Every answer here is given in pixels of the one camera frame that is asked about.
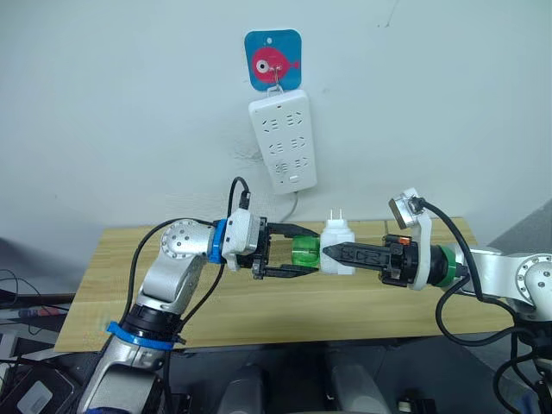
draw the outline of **power strip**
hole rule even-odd
[[[309,98],[301,90],[254,101],[249,115],[276,194],[317,184]]]

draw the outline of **wooden tabletop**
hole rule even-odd
[[[466,222],[455,219],[468,242],[475,239]],[[321,232],[324,224],[299,223]],[[395,222],[349,222],[356,241],[381,244],[388,231],[407,234]],[[107,229],[78,289],[55,350],[96,351],[107,339],[109,321],[118,321],[124,308],[133,252],[149,227]],[[142,250],[135,294],[159,252],[160,233]],[[434,221],[432,242],[447,244],[452,236]],[[291,241],[273,238],[270,264],[291,263]],[[209,289],[218,266],[205,266],[188,309]],[[224,271],[223,280],[185,327],[187,347],[306,342],[341,339],[439,335],[435,307],[442,290],[420,292],[383,285],[374,271],[355,275],[313,273],[296,279],[254,280],[249,270]],[[509,318],[497,306],[454,295],[444,311],[455,333],[504,328]]]

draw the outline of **red fish sticker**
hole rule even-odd
[[[275,84],[281,80],[291,67],[299,69],[299,62],[291,63],[280,50],[274,47],[262,47],[253,55],[255,77],[266,84]]]

